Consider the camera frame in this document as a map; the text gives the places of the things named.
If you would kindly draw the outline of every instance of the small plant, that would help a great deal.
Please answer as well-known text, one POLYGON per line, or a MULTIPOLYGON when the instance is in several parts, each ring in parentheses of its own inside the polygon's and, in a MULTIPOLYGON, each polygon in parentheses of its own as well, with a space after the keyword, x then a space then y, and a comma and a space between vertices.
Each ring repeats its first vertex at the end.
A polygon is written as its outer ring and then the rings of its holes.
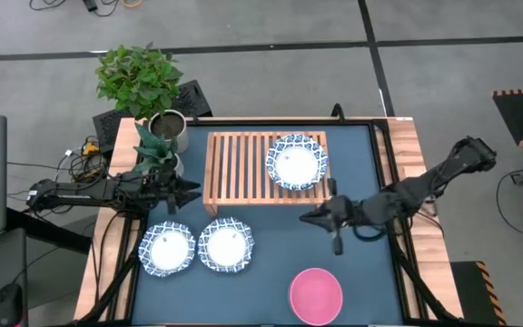
POLYGON ((141 136, 143 147, 135 146, 134 150, 143 158, 143 161, 137 164, 133 171, 143 173, 151 168, 161 168, 169 164, 174 169, 173 159, 177 151, 177 142, 172 139, 169 144, 164 141, 164 136, 155 136, 149 132, 148 128, 141 124, 135 124, 138 134, 141 136))
POLYGON ((136 120, 164 114, 180 93, 177 84, 183 73, 173 66, 177 61, 152 47, 153 43, 144 49, 120 45, 100 58, 102 66, 95 70, 98 98, 117 100, 116 110, 128 110, 136 120))

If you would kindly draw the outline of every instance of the pink bowl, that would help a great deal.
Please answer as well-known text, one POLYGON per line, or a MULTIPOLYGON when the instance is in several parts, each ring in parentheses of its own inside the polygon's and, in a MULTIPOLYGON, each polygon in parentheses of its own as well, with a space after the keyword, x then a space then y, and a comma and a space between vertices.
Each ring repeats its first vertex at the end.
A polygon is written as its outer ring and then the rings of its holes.
POLYGON ((306 269, 290 284, 290 306, 309 325, 329 324, 342 309, 342 289, 331 273, 322 268, 306 269))

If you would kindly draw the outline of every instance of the plate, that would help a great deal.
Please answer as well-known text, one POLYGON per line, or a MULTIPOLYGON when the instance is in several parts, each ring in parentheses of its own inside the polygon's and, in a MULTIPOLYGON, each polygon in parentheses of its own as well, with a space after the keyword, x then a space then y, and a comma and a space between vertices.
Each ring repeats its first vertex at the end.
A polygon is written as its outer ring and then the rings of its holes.
POLYGON ((144 233, 138 255, 147 273, 166 277, 191 264, 195 256, 195 238, 182 223, 159 223, 144 233))
POLYGON ((220 273, 237 273, 252 260, 255 242, 250 226, 235 218, 210 223, 199 236, 199 258, 220 273))
POLYGON ((309 136, 288 134, 270 148, 265 166, 279 186, 308 190, 326 174, 328 155, 309 136))
POLYGON ((342 288, 336 277, 322 268, 300 272, 291 282, 289 295, 291 309, 312 326, 333 322, 342 309, 342 288))

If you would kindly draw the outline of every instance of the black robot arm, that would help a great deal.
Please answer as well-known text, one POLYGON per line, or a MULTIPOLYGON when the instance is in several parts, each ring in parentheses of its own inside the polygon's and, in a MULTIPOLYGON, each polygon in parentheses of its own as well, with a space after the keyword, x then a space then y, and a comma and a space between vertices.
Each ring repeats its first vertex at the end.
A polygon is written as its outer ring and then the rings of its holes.
POLYGON ((30 188, 27 206, 32 212, 62 205, 110 207, 116 211, 146 211, 165 200, 175 213, 201 196, 191 192, 198 183, 185 181, 170 169, 144 176, 135 172, 97 179, 91 183, 56 183, 45 179, 30 188))
POLYGON ((331 198, 300 219, 332 233, 334 252, 342 254, 340 228, 383 225, 414 215, 431 195, 440 197, 447 184, 463 173, 486 172, 496 164, 496 153, 481 139, 466 137, 457 142, 448 158, 419 177, 391 184, 362 201, 338 195, 336 181, 330 179, 331 198))

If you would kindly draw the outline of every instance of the blue and white plate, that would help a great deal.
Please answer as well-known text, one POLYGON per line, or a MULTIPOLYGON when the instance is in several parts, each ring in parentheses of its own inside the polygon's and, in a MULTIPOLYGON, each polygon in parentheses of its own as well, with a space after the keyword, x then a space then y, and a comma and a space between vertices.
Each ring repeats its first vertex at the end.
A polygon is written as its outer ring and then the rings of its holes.
POLYGON ((144 233, 138 255, 147 273, 166 277, 191 264, 195 256, 195 238, 182 223, 159 223, 144 233))
POLYGON ((252 260, 252 229, 235 218, 219 218, 199 236, 199 258, 216 272, 236 273, 252 260))
POLYGON ((326 174, 328 155, 309 136, 289 134, 270 148, 265 166, 279 186, 290 190, 307 190, 326 174))

